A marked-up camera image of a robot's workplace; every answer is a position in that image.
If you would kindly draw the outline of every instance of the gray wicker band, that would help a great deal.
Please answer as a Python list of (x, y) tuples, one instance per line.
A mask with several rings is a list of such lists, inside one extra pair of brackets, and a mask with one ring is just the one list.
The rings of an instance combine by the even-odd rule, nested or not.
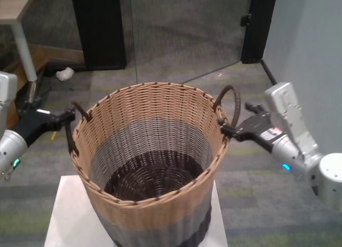
[[(142, 130), (139, 134), (136, 133), (141, 128), (148, 128), (148, 125), (153, 125), (148, 132)], [(208, 168), (213, 160), (207, 138), (190, 124), (168, 119), (136, 121), (115, 132), (98, 148), (91, 162), (90, 179), (104, 189), (112, 174), (131, 158), (141, 155), (141, 150), (173, 150), (186, 153), (203, 169)]]
[[(210, 191), (190, 216), (184, 217), (178, 223), (160, 230), (137, 231), (124, 229), (108, 221), (100, 214), (97, 213), (97, 215), (109, 236), (122, 247), (178, 247), (182, 246), (184, 241), (195, 234), (201, 223), (205, 221), (207, 213), (211, 211), (211, 196), (212, 192)], [(205, 232), (198, 232), (198, 234), (197, 237), (204, 238)]]

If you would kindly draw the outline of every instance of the black door frame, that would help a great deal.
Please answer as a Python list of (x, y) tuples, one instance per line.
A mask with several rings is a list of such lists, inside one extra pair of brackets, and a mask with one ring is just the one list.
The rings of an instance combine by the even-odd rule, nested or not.
[(242, 26), (246, 26), (241, 52), (243, 64), (262, 61), (275, 2), (276, 0), (251, 0), (249, 13), (241, 20)]

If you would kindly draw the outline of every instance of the gray wall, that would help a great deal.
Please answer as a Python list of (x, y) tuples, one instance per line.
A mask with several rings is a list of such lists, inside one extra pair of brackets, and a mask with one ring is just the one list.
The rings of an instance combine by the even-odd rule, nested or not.
[(264, 60), (291, 81), (323, 152), (342, 152), (341, 0), (276, 0)]

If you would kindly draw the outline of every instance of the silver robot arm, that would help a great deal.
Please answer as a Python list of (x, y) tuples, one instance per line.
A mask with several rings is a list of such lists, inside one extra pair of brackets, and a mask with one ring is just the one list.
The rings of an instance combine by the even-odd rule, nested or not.
[(17, 77), (14, 74), (0, 72), (0, 181), (9, 179), (11, 173), (20, 164), (20, 157), (43, 133), (59, 131), (69, 126), (75, 119), (74, 109), (54, 115), (49, 111), (35, 109), (28, 105), (19, 122), (6, 129), (7, 110), (17, 94)]
[[(246, 104), (246, 109), (255, 115), (237, 128), (219, 121), (221, 131), (240, 142), (256, 142), (295, 177), (305, 179), (325, 205), (342, 211), (342, 153), (324, 156), (319, 152), (291, 83), (279, 83), (265, 94), (270, 112), (261, 105)], [(280, 127), (274, 126), (271, 115), (280, 122)]]
[(304, 177), (325, 205), (342, 211), (342, 153), (324, 156), (319, 152), (291, 83), (279, 83), (265, 94), (271, 112), (286, 132), (273, 143), (272, 155), (287, 163), (295, 176)]
[(17, 94), (17, 77), (0, 72), (0, 139), (6, 129), (7, 110)]

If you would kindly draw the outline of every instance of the white table leg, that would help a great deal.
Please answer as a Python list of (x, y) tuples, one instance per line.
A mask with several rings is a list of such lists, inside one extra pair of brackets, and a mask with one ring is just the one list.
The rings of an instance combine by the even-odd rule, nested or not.
[(20, 58), (26, 72), (27, 80), (34, 82), (37, 80), (37, 73), (32, 62), (30, 51), (28, 50), (22, 25), (21, 23), (17, 23), (12, 24), (11, 27), (15, 38), (15, 42), (17, 43)]

